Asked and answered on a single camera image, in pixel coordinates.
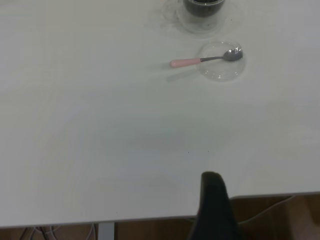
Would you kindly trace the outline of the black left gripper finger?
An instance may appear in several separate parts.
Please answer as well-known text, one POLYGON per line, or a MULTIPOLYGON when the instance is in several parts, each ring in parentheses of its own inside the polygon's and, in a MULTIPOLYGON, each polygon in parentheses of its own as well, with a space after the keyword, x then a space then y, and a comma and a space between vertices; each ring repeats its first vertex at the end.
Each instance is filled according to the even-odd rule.
POLYGON ((226 185, 220 174, 201 174, 199 209, 189 240, 241 240, 226 185))

